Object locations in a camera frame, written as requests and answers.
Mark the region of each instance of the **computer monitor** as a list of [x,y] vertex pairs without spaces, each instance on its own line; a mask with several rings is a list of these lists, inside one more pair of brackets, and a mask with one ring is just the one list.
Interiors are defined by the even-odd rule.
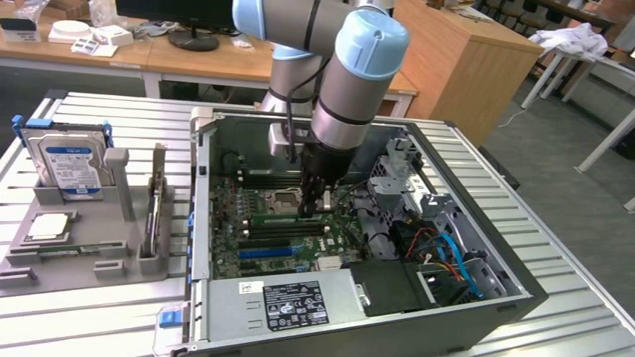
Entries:
[[148,20],[174,21],[190,30],[174,31],[169,42],[190,51],[210,51],[218,40],[196,28],[233,31],[232,0],[116,0],[118,15]]

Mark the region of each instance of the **gray floor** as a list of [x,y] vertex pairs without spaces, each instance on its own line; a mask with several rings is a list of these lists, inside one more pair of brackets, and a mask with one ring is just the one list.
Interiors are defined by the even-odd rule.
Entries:
[[[501,123],[520,111],[532,84],[520,87]],[[493,130],[485,148],[520,181],[517,192],[529,207],[635,316],[635,214],[621,207],[635,197],[635,162],[608,151],[584,175],[573,169],[604,137],[576,110],[549,97]]]
[[[531,88],[516,93],[501,122],[519,112]],[[142,95],[140,80],[0,67],[0,150],[13,133],[9,119],[29,115],[46,89],[90,93]],[[232,103],[248,103],[260,91],[234,95]],[[218,100],[212,90],[208,100]],[[627,312],[635,314],[635,215],[621,205],[635,196],[635,162],[608,152],[591,171],[580,175],[573,166],[604,138],[605,133],[555,98],[536,102],[505,128],[493,130],[485,148],[520,181],[519,194],[555,231]]]

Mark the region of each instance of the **motherboard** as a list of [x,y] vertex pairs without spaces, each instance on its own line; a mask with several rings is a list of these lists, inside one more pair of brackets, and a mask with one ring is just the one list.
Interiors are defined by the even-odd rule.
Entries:
[[369,256],[351,186],[337,187],[323,213],[301,219],[300,188],[289,187],[293,180],[271,178],[217,177],[212,182],[214,279],[339,269]]

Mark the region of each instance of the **hard drive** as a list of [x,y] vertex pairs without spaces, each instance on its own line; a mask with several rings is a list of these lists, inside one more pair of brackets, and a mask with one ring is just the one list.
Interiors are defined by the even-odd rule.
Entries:
[[102,162],[110,126],[53,123],[30,119],[18,130],[40,185],[58,187],[64,200],[102,199],[101,187],[114,179]]

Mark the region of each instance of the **light blue joint cap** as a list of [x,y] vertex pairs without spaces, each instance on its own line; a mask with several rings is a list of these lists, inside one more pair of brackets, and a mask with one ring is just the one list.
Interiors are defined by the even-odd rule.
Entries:
[[265,14],[261,0],[233,0],[232,14],[240,32],[265,39]]
[[300,58],[305,58],[312,56],[311,52],[305,52],[299,50],[297,48],[288,47],[284,45],[279,45],[275,43],[273,46],[273,59],[279,61],[289,61],[289,60],[299,60]]
[[408,43],[408,30],[395,19],[360,9],[344,20],[335,39],[335,54],[357,77],[385,80],[399,71]]

